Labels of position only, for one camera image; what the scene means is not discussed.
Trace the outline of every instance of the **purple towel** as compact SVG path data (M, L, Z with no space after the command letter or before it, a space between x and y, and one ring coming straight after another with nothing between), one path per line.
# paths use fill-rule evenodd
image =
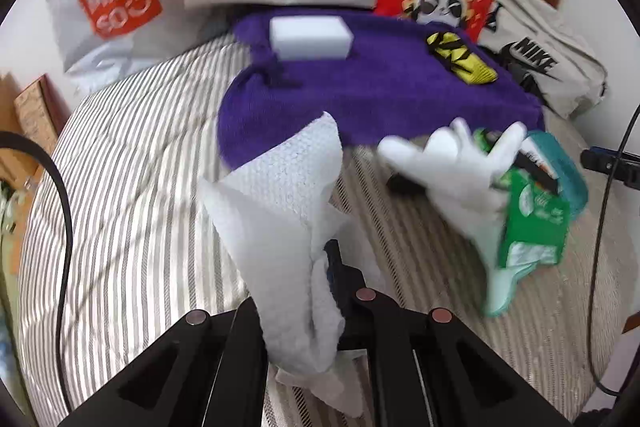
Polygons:
M340 15L354 35L346 60L279 62L269 42L277 15ZM218 115L220 153L232 169L251 161L327 111L344 146L376 145L389 135L411 139L461 116L471 129L505 130L515 121L544 129L538 100L517 86L462 35L498 72L492 84L468 86L427 51L425 38L456 31L437 23L368 12L278 9L249 15L235 27L251 46L253 63L228 88Z

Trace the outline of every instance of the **paper towel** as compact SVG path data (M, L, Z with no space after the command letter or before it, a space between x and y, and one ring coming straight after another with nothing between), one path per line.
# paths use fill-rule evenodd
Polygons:
M337 125L324 113L223 180L201 180L198 195L254 298L270 360L286 371L278 379L358 416L356 373L342 357L334 365L344 319L325 243L337 238L367 285L383 290L383 280L362 230L328 203L341 165Z

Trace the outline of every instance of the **eraser sponge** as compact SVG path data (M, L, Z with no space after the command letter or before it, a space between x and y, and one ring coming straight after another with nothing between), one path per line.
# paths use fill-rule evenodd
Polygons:
M353 42L353 33L337 16L273 17L269 30L271 49L280 60L346 58Z

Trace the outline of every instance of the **bed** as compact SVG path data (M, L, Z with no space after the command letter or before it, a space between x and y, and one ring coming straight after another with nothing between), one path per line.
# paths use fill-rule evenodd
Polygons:
M74 254L63 322L63 360L75 406L86 400L191 309L228 311L247 296L203 206L200 176L226 173L216 113L226 87L249 63L223 36L85 99L54 152L68 188ZM546 126L578 164L584 142L567 121ZM586 367L588 280L606 178L582 171L590 202L572 225L564 260L519 284L508 312L479 313L484 270L474 248L426 198L388 193L391 172L372 150L346 151L334 205L364 227L390 295L409 309L447 307L562 414L573 419L594 385ZM22 248L18 355L40 427L65 414L54 363L54 320L64 252L63 218L46 177ZM615 199L609 203L594 312L594 360L603 371L622 330L637 272ZM366 364L358 366L362 380ZM372 425L344 417L270 369L265 426Z

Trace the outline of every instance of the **gloved hand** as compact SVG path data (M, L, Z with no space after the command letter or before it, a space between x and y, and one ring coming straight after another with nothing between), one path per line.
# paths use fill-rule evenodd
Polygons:
M450 127L434 132L424 150L398 137L386 137L378 146L380 157L427 188L439 213L478 248L487 272L488 315L500 314L517 279L535 268L497 267L509 193L494 184L513 165L526 135L526 127L514 123L487 154L475 144L466 121L456 118Z

